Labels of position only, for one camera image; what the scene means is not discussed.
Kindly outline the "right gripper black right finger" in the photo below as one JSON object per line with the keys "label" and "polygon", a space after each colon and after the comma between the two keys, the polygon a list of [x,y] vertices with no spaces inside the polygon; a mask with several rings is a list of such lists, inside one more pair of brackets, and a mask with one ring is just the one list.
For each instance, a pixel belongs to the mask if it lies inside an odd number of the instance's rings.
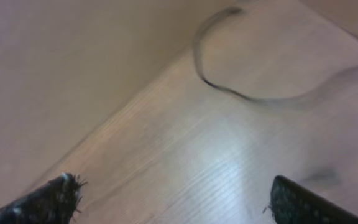
{"label": "right gripper black right finger", "polygon": [[358,224],[358,216],[282,175],[273,180],[267,208],[276,224]]}

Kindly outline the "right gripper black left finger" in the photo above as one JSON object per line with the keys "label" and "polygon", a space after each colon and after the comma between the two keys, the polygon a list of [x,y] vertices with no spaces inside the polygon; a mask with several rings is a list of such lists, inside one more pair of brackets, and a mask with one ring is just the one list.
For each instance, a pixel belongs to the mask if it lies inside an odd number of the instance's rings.
{"label": "right gripper black left finger", "polygon": [[81,211],[81,188],[88,182],[64,172],[0,208],[0,224],[69,224]]}

